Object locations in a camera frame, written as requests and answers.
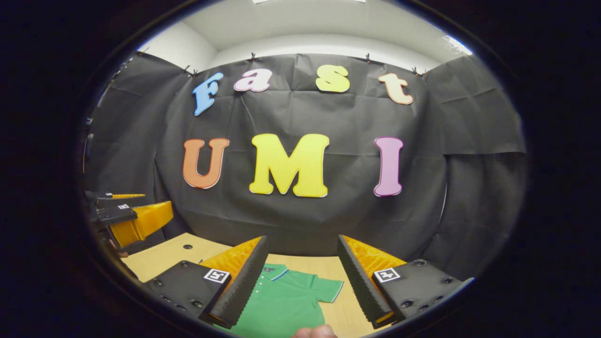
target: green shirt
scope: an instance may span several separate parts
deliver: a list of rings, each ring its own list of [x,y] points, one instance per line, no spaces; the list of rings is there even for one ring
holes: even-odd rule
[[[238,323],[224,330],[245,338],[290,338],[302,327],[323,325],[319,302],[333,303],[343,283],[265,264]]]

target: black backdrop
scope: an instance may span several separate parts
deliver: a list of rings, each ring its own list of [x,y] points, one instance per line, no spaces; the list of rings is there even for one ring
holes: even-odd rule
[[[349,71],[347,92],[317,89],[316,70],[323,64]],[[257,68],[273,71],[270,88],[235,92],[242,73]],[[224,78],[215,103],[195,117],[192,90],[216,72]],[[377,80],[390,72],[407,80],[411,105],[393,102]],[[174,220],[148,244],[186,231],[228,245],[269,235],[273,253],[330,256],[342,233],[402,259],[423,257],[466,278],[481,272],[508,238],[526,185],[519,117],[474,57],[423,77],[339,55],[263,57],[191,77],[164,60],[134,55],[93,118],[87,189],[174,202]],[[328,136],[323,164],[328,196],[252,194],[251,139],[263,133],[277,134],[288,154],[305,134]],[[190,187],[182,176],[183,143],[222,137],[230,146],[219,182],[210,189]],[[379,180],[377,137],[404,142],[399,195],[373,194]],[[200,153],[198,172],[206,173],[210,148]]]

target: pink letter i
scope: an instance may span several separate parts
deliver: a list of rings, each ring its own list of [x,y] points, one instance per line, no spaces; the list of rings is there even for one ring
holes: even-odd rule
[[[374,143],[380,148],[380,183],[375,187],[374,194],[398,195],[402,189],[398,182],[398,154],[403,142],[394,137],[379,137]]]

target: table surface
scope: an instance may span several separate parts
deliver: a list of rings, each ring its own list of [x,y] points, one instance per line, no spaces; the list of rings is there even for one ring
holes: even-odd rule
[[[186,244],[191,245],[192,248],[185,249],[184,245]],[[140,281],[145,282],[182,260],[198,263],[201,259],[206,260],[229,248],[231,247],[185,233],[127,258],[122,258],[122,261],[138,276]],[[367,321],[337,256],[304,257],[269,254],[266,263],[285,264],[290,270],[344,281],[344,286],[334,303],[319,303],[326,324],[334,329],[339,338],[362,337],[389,326],[374,330]]]

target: foam letter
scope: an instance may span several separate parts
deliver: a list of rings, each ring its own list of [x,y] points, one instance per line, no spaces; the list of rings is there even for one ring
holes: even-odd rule
[[[378,77],[378,80],[386,84],[386,91],[388,92],[388,96],[394,102],[400,105],[410,105],[411,102],[413,102],[413,97],[411,95],[406,95],[403,92],[402,86],[407,86],[407,81],[399,79],[396,74],[388,73],[386,75]]]
[[[251,192],[269,195],[273,185],[269,183],[269,172],[273,176],[280,194],[290,189],[292,180],[299,173],[299,181],[292,188],[301,197],[325,197],[328,188],[323,185],[323,151],[330,144],[325,135],[307,134],[303,136],[288,157],[279,138],[274,134],[260,134],[252,138],[257,147],[257,168]]]
[[[269,79],[273,73],[269,69],[253,69],[242,74],[242,79],[236,81],[234,89],[237,91],[264,91],[269,88]]]
[[[380,183],[374,194],[379,197],[398,195],[402,189],[398,182],[398,154],[403,142],[394,137],[379,137],[374,143],[380,148]]]
[[[206,175],[200,175],[197,172],[198,151],[204,146],[203,140],[187,140],[184,143],[184,180],[194,188],[209,189],[219,181],[221,176],[221,162],[224,158],[224,149],[230,145],[226,138],[214,138],[209,142],[211,152],[211,163],[209,172]]]
[[[196,94],[196,110],[194,111],[194,116],[199,116],[200,113],[207,110],[207,108],[213,104],[215,99],[211,98],[209,95],[217,94],[217,81],[221,80],[223,77],[223,73],[217,73],[198,85],[198,87],[194,88],[192,91],[192,94]]]
[[[349,74],[343,66],[333,66],[324,64],[317,69],[315,84],[322,91],[335,91],[342,93],[350,88],[349,79],[345,78]]]

